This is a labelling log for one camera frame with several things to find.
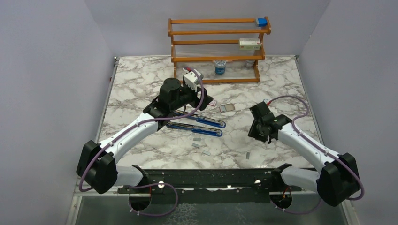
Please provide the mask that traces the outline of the blue stapler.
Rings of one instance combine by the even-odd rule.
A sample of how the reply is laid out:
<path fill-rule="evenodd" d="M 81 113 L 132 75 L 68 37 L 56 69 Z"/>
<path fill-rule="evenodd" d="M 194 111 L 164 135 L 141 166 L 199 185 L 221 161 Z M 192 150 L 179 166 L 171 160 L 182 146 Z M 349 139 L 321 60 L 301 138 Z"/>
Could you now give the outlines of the blue stapler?
<path fill-rule="evenodd" d="M 185 119 L 195 121 L 195 124 L 170 121 L 166 126 L 171 129 L 187 130 L 192 133 L 215 137 L 221 137 L 223 135 L 222 128 L 226 128 L 226 122 L 222 120 L 216 120 L 197 114 L 187 116 Z"/>

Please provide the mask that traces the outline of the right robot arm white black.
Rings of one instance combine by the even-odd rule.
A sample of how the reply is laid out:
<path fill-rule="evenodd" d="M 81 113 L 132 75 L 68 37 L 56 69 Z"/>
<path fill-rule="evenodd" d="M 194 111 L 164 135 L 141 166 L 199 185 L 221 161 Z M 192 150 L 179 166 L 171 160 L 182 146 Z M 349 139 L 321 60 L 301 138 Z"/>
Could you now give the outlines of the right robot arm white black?
<path fill-rule="evenodd" d="M 364 194 L 356 159 L 349 153 L 340 154 L 321 145 L 300 129 L 295 121 L 281 114 L 275 116 L 267 103 L 260 102 L 250 108 L 253 122 L 248 136 L 257 141 L 271 143 L 278 140 L 293 148 L 305 158 L 314 170 L 284 164 L 272 171 L 271 186 L 278 191 L 297 186 L 316 192 L 323 202 L 338 206 L 353 200 L 353 194 Z"/>

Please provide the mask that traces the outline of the grey staples tray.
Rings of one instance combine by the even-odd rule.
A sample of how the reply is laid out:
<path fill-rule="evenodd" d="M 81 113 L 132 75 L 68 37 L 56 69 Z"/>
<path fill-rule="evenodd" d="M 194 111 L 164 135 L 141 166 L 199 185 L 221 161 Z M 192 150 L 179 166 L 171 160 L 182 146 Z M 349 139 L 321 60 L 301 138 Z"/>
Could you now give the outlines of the grey staples tray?
<path fill-rule="evenodd" d="M 225 113 L 225 112 L 231 112 L 235 110 L 235 106 L 232 103 L 229 104 L 223 104 L 219 106 L 220 112 Z"/>

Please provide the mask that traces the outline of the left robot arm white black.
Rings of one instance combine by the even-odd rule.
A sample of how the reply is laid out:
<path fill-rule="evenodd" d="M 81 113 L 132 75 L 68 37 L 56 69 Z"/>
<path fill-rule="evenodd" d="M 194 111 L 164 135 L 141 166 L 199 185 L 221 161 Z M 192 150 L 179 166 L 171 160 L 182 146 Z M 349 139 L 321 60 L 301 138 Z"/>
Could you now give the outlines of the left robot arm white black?
<path fill-rule="evenodd" d="M 196 111 L 203 111 L 213 97 L 207 94 L 200 75 L 185 75 L 183 81 L 167 78 L 160 87 L 158 96 L 142 113 L 110 138 L 100 142 L 88 141 L 77 164 L 80 177 L 80 192 L 95 190 L 98 194 L 110 188 L 128 185 L 135 192 L 147 188 L 147 179 L 138 166 L 118 166 L 122 157 L 146 137 L 162 129 L 171 120 L 186 118 Z M 181 107 L 191 105 L 194 109 L 182 116 L 174 116 Z"/>

